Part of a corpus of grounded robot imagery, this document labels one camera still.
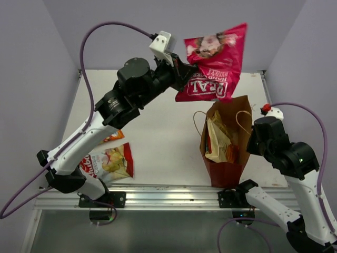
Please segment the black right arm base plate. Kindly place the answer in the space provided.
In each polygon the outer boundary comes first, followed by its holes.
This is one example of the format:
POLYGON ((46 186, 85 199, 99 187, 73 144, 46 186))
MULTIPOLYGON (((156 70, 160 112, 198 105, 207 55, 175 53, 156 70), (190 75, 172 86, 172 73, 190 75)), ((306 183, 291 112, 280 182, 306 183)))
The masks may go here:
POLYGON ((250 208, 245 193, 235 189, 223 189, 217 193, 220 208, 250 208))

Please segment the red Kusuka cassava chips bag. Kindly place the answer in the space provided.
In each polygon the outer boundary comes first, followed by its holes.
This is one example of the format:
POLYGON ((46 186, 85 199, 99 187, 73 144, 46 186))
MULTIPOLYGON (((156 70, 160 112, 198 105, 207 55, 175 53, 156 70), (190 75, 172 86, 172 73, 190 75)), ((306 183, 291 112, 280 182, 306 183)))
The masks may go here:
POLYGON ((101 179, 105 184, 132 178, 134 162, 130 144, 125 143, 115 148, 92 152, 81 160, 79 167, 93 178, 101 179))

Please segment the red paper bag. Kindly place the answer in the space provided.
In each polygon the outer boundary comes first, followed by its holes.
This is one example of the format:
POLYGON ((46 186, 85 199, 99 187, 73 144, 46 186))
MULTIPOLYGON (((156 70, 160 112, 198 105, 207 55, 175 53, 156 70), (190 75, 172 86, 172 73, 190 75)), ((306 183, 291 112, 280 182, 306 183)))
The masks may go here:
POLYGON ((251 136, 252 111, 247 95, 230 103, 214 102, 205 115, 200 152, 211 186, 234 188, 248 162, 246 151, 251 136))

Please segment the pink Real chips bag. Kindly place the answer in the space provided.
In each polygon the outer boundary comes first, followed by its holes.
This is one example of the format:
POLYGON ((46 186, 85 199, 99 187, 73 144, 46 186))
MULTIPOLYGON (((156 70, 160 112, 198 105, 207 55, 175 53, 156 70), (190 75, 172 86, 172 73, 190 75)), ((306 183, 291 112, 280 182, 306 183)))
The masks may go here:
POLYGON ((228 103, 240 80, 247 23, 231 29, 184 40, 187 61, 198 70, 178 92, 176 102, 228 103))

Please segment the brown kettle chips bag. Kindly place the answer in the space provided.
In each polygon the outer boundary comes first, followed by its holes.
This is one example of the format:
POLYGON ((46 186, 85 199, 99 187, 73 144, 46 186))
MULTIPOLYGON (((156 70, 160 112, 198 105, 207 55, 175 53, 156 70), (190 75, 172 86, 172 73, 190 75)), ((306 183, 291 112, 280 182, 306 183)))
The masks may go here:
POLYGON ((229 132, 228 127, 223 123, 221 115, 218 110, 214 111, 211 120, 229 139, 232 139, 232 135, 229 132))

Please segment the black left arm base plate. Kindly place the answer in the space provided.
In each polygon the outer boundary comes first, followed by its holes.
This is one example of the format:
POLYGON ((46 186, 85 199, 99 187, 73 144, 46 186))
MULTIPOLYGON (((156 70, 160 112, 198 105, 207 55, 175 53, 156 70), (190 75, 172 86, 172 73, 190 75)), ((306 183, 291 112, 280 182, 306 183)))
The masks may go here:
POLYGON ((97 200, 92 200, 86 195, 81 195, 78 206, 80 208, 108 208, 113 206, 115 208, 124 208, 126 202, 126 192, 124 191, 110 191, 105 193, 97 200))

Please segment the orange Fox's candy bag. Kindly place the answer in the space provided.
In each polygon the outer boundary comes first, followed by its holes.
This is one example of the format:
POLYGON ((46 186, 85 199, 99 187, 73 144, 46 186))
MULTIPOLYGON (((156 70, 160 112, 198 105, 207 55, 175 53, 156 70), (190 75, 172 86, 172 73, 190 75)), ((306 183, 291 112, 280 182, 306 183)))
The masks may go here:
POLYGON ((125 136, 121 130, 117 130, 115 133, 110 134, 108 137, 106 137, 103 141, 100 142, 100 144, 104 144, 107 142, 115 141, 123 139, 125 136))

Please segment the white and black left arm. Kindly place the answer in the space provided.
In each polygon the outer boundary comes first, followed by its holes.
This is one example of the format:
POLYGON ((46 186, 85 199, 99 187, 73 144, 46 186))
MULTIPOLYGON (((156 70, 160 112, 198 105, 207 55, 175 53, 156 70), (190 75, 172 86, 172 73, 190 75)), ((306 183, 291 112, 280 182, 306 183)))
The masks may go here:
POLYGON ((132 58, 117 72, 117 81, 93 107, 93 112, 60 147, 41 150, 38 160, 46 166, 48 185, 62 193, 79 192, 98 207, 108 204, 110 192, 101 179, 79 167, 80 161, 104 138, 140 115, 152 100, 172 87, 181 91, 198 71, 196 65, 183 63, 172 54, 172 63, 155 59, 151 70, 147 60, 132 58))

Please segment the cream cassava chips bag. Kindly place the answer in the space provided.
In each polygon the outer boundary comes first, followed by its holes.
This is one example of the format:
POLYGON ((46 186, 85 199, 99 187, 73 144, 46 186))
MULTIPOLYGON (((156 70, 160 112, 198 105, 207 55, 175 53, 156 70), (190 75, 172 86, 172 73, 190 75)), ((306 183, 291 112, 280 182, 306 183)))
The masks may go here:
POLYGON ((230 162, 235 160, 235 153, 231 139, 229 139, 211 120, 207 118, 208 150, 205 157, 215 163, 230 162))

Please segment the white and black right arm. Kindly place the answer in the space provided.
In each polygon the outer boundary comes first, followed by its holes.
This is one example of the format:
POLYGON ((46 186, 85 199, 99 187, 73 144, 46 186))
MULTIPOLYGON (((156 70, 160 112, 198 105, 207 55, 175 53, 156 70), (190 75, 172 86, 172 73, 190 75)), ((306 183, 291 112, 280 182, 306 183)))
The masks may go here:
POLYGON ((294 211, 268 195, 256 182, 240 183, 234 200, 260 209, 285 233, 297 252, 334 252, 336 229, 330 208, 323 212, 319 196, 319 164, 313 149, 304 142, 290 142, 283 123, 273 116, 254 121, 247 145, 250 154, 262 156, 280 171, 292 189, 300 211, 294 211))

